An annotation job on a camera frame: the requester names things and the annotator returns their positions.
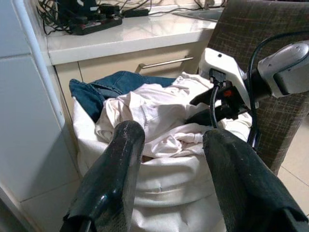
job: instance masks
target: denim jeans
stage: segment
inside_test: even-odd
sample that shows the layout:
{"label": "denim jeans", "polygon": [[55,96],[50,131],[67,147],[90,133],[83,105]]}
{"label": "denim jeans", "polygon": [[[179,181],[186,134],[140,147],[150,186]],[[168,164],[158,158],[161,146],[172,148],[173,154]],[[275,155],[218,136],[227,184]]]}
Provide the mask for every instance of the denim jeans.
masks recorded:
{"label": "denim jeans", "polygon": [[72,79],[70,80],[70,91],[71,95],[96,122],[101,115],[103,102],[106,99],[127,94],[143,84],[160,84],[162,87],[167,87],[174,81],[173,78],[142,76],[138,73],[119,71],[89,84]]}

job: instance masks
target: drawer handle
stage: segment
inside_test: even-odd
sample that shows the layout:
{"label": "drawer handle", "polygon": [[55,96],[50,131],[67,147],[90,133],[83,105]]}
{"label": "drawer handle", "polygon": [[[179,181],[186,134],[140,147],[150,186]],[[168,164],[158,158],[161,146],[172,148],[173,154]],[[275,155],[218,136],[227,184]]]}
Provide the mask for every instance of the drawer handle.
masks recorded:
{"label": "drawer handle", "polygon": [[154,67],[158,67],[158,66],[163,66],[163,65],[167,65],[167,64],[173,64],[173,63],[178,63],[178,62],[184,62],[187,60],[192,60],[194,59],[194,57],[185,57],[182,59],[174,59],[174,60],[169,60],[169,61],[165,61],[165,62],[161,62],[161,63],[156,63],[156,64],[139,64],[136,73],[139,73],[142,69],[149,69],[149,68],[154,68]]}

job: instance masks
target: white countertop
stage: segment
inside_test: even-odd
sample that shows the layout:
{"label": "white countertop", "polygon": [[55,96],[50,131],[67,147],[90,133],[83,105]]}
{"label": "white countertop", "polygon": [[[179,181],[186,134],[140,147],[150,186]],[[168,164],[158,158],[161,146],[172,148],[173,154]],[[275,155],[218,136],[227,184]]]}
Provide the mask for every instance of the white countertop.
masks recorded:
{"label": "white countertop", "polygon": [[209,40],[215,22],[172,14],[124,18],[122,25],[77,36],[64,32],[48,38],[53,65],[140,50]]}

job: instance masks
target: faucet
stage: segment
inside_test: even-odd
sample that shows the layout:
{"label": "faucet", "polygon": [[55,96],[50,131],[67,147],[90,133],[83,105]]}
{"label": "faucet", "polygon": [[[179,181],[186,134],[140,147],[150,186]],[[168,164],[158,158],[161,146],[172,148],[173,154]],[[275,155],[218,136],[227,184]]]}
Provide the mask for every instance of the faucet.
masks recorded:
{"label": "faucet", "polygon": [[205,0],[204,10],[209,10],[209,6],[213,6],[213,5],[214,5],[214,0]]}

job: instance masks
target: gray fabric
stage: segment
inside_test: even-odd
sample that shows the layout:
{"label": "gray fabric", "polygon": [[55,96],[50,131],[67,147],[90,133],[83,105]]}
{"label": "gray fabric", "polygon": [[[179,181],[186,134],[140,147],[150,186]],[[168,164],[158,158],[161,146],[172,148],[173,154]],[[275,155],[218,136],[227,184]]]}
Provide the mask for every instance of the gray fabric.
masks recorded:
{"label": "gray fabric", "polygon": [[[308,20],[309,3],[230,0],[208,47],[233,56],[240,67],[247,70],[253,50],[263,39],[284,32],[309,30]],[[261,50],[256,60],[288,43],[308,39],[309,35],[273,41]],[[260,102],[258,126],[261,141],[257,152],[275,174],[308,112],[309,92]]]}

